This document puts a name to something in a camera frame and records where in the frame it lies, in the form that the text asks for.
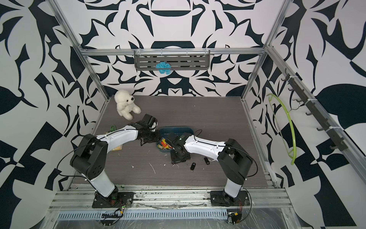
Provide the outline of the black key fob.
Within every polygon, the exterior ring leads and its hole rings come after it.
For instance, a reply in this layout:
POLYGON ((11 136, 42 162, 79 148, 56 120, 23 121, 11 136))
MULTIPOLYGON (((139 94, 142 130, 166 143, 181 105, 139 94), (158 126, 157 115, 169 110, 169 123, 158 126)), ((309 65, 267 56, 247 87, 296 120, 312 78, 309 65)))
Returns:
POLYGON ((191 170, 191 171, 194 171, 195 167, 196 167, 196 163, 194 163, 194 162, 193 162, 193 163, 191 164, 191 166, 190 166, 190 170, 191 170))
POLYGON ((209 164, 210 164, 210 161, 208 160, 208 158, 207 158, 207 157, 204 157, 204 161, 205 161, 205 163, 206 163, 207 165, 209 165, 209 164))

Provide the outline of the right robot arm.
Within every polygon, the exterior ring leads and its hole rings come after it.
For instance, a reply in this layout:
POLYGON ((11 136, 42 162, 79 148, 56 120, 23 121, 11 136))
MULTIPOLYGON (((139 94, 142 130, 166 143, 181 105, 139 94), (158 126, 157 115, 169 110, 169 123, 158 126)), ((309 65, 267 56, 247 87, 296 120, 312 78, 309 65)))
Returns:
POLYGON ((172 162, 177 164, 190 159, 191 154, 199 154, 218 161, 227 177, 225 195, 236 198, 244 181, 248 178, 254 159, 234 139, 226 142, 199 138, 191 133, 181 135, 170 133, 166 142, 173 148, 172 162))

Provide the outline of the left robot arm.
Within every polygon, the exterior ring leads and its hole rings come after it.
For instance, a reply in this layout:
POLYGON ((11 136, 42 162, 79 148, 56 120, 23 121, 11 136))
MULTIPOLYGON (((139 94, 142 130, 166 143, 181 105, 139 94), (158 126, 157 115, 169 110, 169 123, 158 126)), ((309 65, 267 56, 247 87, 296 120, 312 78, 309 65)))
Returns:
POLYGON ((70 160, 70 165, 91 183, 96 192, 104 198, 110 198, 117 187, 110 181, 105 171, 107 154, 125 143, 140 140, 140 144, 156 143, 159 139, 156 131, 158 121, 145 114, 141 121, 130 123, 116 131, 83 137, 70 160))

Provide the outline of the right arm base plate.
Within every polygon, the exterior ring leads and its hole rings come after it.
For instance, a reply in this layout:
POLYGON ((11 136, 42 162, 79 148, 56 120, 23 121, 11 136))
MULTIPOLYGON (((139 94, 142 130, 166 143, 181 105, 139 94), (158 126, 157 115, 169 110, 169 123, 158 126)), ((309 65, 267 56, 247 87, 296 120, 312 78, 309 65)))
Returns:
POLYGON ((231 197, 226 194, 224 191, 211 191, 210 192, 210 201, 212 206, 221 206, 221 207, 238 207, 241 203, 242 206, 250 205, 249 194, 245 190, 241 190, 236 198, 231 197))

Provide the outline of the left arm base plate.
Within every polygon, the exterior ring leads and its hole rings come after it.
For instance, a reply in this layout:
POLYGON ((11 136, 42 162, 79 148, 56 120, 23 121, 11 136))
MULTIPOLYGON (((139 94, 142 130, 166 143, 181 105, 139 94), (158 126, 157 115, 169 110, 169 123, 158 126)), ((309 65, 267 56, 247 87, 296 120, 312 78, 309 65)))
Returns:
POLYGON ((95 192, 92 208, 121 208, 130 207, 133 203, 134 192, 113 192, 110 196, 104 197, 95 192))

